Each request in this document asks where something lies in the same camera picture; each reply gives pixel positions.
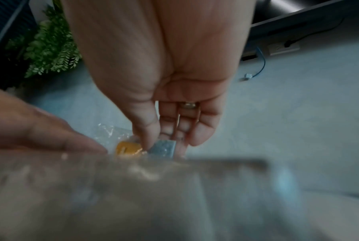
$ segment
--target orange object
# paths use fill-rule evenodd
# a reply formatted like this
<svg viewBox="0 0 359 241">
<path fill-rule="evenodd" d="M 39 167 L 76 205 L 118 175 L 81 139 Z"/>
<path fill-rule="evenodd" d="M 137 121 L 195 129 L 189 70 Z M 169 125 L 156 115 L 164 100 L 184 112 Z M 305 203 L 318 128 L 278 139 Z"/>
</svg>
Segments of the orange object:
<svg viewBox="0 0 359 241">
<path fill-rule="evenodd" d="M 142 153 L 142 146 L 138 143 L 121 141 L 116 147 L 116 155 L 139 156 Z"/>
</svg>

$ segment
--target blurry gray object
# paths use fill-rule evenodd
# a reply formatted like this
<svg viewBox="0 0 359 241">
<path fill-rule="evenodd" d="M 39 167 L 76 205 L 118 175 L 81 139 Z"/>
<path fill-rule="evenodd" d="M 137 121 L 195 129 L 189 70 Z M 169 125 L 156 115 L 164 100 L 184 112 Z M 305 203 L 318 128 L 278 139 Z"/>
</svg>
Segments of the blurry gray object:
<svg viewBox="0 0 359 241">
<path fill-rule="evenodd" d="M 263 160 L 0 153 L 0 240 L 320 241 Z"/>
<path fill-rule="evenodd" d="M 268 18 L 297 12 L 317 4 L 314 0 L 256 0 L 256 10 Z"/>
</svg>

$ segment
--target ring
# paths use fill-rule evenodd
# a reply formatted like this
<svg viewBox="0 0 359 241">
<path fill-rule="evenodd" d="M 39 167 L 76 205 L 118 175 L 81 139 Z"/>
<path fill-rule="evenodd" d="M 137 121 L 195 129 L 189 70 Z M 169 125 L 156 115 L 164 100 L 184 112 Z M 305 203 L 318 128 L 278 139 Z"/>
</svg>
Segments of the ring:
<svg viewBox="0 0 359 241">
<path fill-rule="evenodd" d="M 198 105 L 194 102 L 182 102 L 180 106 L 184 109 L 195 109 Z"/>
</svg>

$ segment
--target power outlet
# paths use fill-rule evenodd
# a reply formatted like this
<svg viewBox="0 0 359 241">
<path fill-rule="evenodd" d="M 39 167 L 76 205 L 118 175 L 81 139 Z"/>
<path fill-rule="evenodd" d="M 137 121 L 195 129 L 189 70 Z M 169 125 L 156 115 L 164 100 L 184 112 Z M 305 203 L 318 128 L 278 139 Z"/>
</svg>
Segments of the power outlet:
<svg viewBox="0 0 359 241">
<path fill-rule="evenodd" d="M 270 51 L 270 55 L 277 55 L 277 54 L 285 54 L 289 52 L 294 52 L 300 50 L 300 45 L 298 42 L 291 44 L 288 48 L 284 47 L 285 42 L 278 42 L 275 44 L 268 45 L 268 49 Z"/>
</svg>

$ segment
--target blue cable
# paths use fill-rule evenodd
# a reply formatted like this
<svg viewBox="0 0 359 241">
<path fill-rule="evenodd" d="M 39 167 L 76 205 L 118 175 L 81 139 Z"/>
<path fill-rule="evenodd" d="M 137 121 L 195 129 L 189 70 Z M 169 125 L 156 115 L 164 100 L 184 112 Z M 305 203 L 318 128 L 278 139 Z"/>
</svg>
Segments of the blue cable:
<svg viewBox="0 0 359 241">
<path fill-rule="evenodd" d="M 264 65 L 263 65 L 263 68 L 257 74 L 252 76 L 252 78 L 255 78 L 256 76 L 258 76 L 264 70 L 264 68 L 266 66 L 266 58 L 264 57 L 264 54 L 263 54 L 262 50 L 259 47 L 256 47 L 256 49 L 257 49 L 258 53 L 260 54 L 260 56 L 263 58 Z"/>
</svg>

